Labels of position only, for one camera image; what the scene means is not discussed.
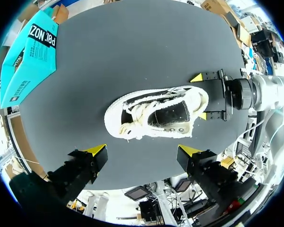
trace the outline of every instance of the metal cylinder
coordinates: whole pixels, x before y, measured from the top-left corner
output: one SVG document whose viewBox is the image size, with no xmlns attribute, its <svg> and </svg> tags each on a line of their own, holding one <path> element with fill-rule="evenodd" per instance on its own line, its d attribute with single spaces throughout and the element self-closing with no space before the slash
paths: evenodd
<svg viewBox="0 0 284 227">
<path fill-rule="evenodd" d="M 284 106 L 284 77 L 254 75 L 254 108 L 256 111 L 278 109 Z"/>
</svg>

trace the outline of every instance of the shoelace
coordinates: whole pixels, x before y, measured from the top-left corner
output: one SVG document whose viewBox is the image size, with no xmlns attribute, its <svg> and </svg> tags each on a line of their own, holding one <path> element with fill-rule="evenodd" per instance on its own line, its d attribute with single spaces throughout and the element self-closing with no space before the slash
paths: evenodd
<svg viewBox="0 0 284 227">
<path fill-rule="evenodd" d="M 143 137 L 143 121 L 145 113 L 152 109 L 158 102 L 153 101 L 151 103 L 139 104 L 133 107 L 131 111 L 128 109 L 126 112 L 132 115 L 133 122 L 124 123 L 120 127 L 120 134 L 128 134 L 130 137 L 140 140 Z"/>
</svg>

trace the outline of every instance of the red object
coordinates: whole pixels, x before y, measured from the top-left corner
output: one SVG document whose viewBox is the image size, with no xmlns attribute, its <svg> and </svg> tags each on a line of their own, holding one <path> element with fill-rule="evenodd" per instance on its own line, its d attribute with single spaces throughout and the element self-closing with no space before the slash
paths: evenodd
<svg viewBox="0 0 284 227">
<path fill-rule="evenodd" d="M 235 211 L 236 209 L 238 209 L 240 206 L 241 206 L 241 203 L 238 200 L 235 200 L 228 206 L 228 208 L 224 211 L 223 214 L 231 213 Z"/>
</svg>

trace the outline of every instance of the brown cardboard box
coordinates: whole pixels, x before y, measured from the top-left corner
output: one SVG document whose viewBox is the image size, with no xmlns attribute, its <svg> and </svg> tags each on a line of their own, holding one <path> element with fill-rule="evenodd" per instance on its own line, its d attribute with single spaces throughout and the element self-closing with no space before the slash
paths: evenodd
<svg viewBox="0 0 284 227">
<path fill-rule="evenodd" d="M 251 35 L 240 24 L 237 28 L 237 38 L 240 39 L 246 46 L 251 46 Z"/>
<path fill-rule="evenodd" d="M 10 119 L 10 121 L 11 121 L 12 130 L 14 131 L 14 134 L 15 134 L 14 139 L 19 145 L 19 148 L 20 148 L 20 151 L 23 157 L 26 160 L 32 161 L 32 162 L 28 161 L 27 164 L 40 177 L 42 178 L 45 177 L 46 172 L 43 170 L 42 166 L 38 164 L 38 160 L 36 159 L 27 141 L 27 137 L 25 135 L 24 128 L 23 128 L 22 121 L 21 121 L 21 116 L 13 117 Z"/>
<path fill-rule="evenodd" d="M 55 6 L 53 8 L 52 19 L 57 24 L 61 24 L 65 20 L 67 20 L 68 19 L 68 15 L 69 15 L 69 11 L 63 4 L 61 4 L 61 6 Z"/>
<path fill-rule="evenodd" d="M 22 12 L 21 14 L 18 16 L 18 20 L 20 22 L 24 21 L 24 20 L 27 20 L 29 21 L 33 15 L 36 14 L 36 12 L 39 11 L 39 7 L 36 6 L 35 4 L 33 3 L 30 3 Z"/>
<path fill-rule="evenodd" d="M 206 0 L 201 4 L 201 7 L 207 11 L 218 15 L 226 16 L 227 13 L 231 13 L 233 17 L 244 27 L 244 24 L 236 16 L 232 8 L 226 3 L 225 0 Z"/>
<path fill-rule="evenodd" d="M 241 48 L 242 48 L 242 42 L 241 42 L 241 40 L 239 40 L 239 39 L 237 38 L 237 30 L 236 30 L 234 27 L 231 26 L 230 22 L 226 19 L 226 17 L 225 17 L 224 15 L 220 15 L 220 16 L 221 16 L 221 17 L 225 20 L 225 22 L 229 25 L 229 27 L 230 27 L 230 29 L 231 29 L 231 31 L 232 31 L 232 33 L 233 33 L 233 36 L 235 37 L 235 39 L 236 39 L 236 41 L 237 41 L 237 44 L 238 44 L 239 48 L 241 49 Z"/>
</svg>

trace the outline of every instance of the black bracket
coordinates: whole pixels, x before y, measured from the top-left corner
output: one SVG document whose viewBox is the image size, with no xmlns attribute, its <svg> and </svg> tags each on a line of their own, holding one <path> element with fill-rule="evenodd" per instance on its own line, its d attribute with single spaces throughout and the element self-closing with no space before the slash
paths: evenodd
<svg viewBox="0 0 284 227">
<path fill-rule="evenodd" d="M 223 97 L 225 99 L 225 110 L 206 112 L 206 119 L 207 120 L 222 119 L 223 121 L 230 120 L 233 113 L 232 92 L 229 90 L 229 87 L 225 83 L 228 80 L 228 77 L 225 75 L 224 70 L 220 69 L 217 72 L 206 72 L 202 73 L 202 75 L 203 75 L 203 81 L 214 80 L 214 79 L 221 80 Z"/>
</svg>

